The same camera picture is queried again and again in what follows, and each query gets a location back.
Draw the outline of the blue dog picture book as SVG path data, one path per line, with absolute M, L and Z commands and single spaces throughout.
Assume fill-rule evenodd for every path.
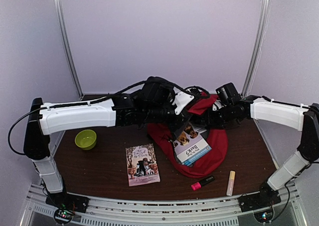
M 201 126 L 187 123 L 183 132 L 173 142 L 176 160 L 185 166 L 192 166 L 198 159 L 206 155 L 211 147 L 206 141 L 209 132 Z

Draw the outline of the red student backpack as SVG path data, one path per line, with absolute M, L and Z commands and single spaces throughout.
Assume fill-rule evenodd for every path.
M 175 169 L 189 178 L 208 176 L 227 154 L 228 138 L 223 129 L 210 129 L 201 134 L 193 123 L 188 123 L 176 140 L 164 123 L 150 123 L 147 131 Z

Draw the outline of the pink illustrated paperback book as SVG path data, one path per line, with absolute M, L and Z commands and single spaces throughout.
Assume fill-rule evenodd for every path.
M 153 144 L 126 148 L 129 187 L 160 182 Z

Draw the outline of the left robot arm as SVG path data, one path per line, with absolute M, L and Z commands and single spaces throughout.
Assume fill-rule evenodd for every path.
M 65 192 L 63 178 L 49 149 L 51 134 L 162 122 L 172 123 L 177 131 L 184 126 L 185 109 L 194 99 L 190 90 L 153 76 L 93 100 L 53 104 L 36 98 L 28 113 L 23 152 L 35 164 L 53 201 L 67 208 L 72 198 Z

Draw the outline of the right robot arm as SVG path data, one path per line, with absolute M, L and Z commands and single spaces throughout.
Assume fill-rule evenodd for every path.
M 217 106 L 206 110 L 199 122 L 209 128 L 223 129 L 230 121 L 264 120 L 288 126 L 301 132 L 301 141 L 293 153 L 261 185 L 256 195 L 259 206 L 267 206 L 278 190 L 319 158 L 319 106 L 276 101 L 266 96 L 243 97 L 233 83 L 216 89 Z

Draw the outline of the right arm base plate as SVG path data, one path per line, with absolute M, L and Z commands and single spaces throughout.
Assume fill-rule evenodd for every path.
M 279 195 L 274 195 L 270 198 L 263 198 L 260 192 L 250 195 L 243 194 L 238 198 L 241 212 L 259 210 L 262 208 L 270 207 L 271 205 L 278 204 L 280 202 L 281 198 Z

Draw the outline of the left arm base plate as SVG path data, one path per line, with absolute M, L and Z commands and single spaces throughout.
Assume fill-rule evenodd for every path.
M 45 203 L 56 208 L 66 209 L 76 213 L 86 213 L 89 198 L 73 194 L 48 195 Z

